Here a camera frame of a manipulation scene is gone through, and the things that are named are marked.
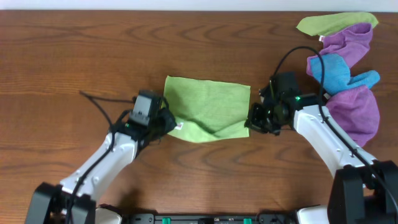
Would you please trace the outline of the bright green cloth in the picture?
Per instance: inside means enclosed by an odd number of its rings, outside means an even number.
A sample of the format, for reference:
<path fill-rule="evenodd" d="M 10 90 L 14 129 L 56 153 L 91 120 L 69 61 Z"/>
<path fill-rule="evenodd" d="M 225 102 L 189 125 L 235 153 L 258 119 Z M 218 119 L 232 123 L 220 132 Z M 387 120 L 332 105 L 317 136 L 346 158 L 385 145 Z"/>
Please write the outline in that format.
<path fill-rule="evenodd" d="M 169 135 L 177 139 L 204 143 L 249 137 L 244 124 L 250 86 L 168 76 L 164 96 L 177 123 Z"/>

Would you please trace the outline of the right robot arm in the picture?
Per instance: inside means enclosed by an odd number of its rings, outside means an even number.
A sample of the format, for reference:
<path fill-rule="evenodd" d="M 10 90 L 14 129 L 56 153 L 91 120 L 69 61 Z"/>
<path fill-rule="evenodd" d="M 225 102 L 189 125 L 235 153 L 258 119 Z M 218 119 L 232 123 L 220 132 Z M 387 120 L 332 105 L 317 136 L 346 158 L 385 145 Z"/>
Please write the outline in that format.
<path fill-rule="evenodd" d="M 328 204 L 297 210 L 297 223 L 397 223 L 397 166 L 357 145 L 332 118 L 321 96 L 263 89 L 259 97 L 246 127 L 278 136 L 289 126 L 310 143 L 333 176 Z"/>

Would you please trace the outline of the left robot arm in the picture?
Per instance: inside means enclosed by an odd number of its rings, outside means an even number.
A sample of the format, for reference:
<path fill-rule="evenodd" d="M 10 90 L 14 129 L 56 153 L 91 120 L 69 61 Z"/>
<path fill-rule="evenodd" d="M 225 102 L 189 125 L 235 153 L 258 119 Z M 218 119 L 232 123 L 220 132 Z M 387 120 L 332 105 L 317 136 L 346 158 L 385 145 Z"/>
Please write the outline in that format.
<path fill-rule="evenodd" d="M 149 145 L 176 127 L 164 96 L 139 94 L 109 122 L 98 150 L 58 185 L 41 183 L 30 201 L 26 223 L 94 223 L 96 203 L 115 177 Z"/>

